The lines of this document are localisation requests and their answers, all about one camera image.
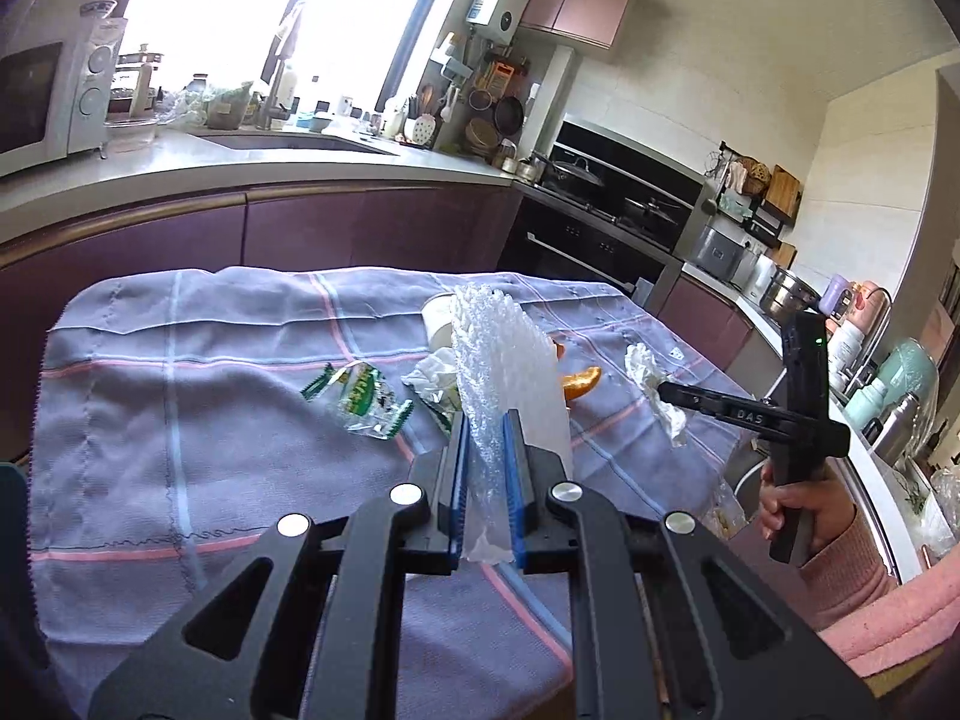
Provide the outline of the pink right sleeve forearm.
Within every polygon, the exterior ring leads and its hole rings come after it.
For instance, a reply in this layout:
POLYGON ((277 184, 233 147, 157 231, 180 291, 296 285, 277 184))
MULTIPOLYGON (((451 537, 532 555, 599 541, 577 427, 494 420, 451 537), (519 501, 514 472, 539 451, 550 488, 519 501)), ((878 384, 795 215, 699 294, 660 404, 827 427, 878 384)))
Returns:
POLYGON ((862 515, 800 567, 812 628, 862 678, 924 655, 958 631, 958 551, 896 582, 862 515))

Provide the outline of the right hand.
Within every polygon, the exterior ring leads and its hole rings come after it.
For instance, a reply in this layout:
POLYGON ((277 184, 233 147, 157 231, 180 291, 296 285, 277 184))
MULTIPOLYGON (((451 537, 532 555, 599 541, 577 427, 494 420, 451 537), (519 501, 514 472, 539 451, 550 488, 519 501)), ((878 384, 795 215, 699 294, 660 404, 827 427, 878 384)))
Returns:
POLYGON ((760 475, 760 533, 766 541, 773 541, 781 532, 788 512, 798 511, 811 517, 809 556, 827 548, 843 535, 856 518, 856 504, 844 484, 830 468, 814 481, 794 484, 775 484, 775 468, 768 460, 760 475))

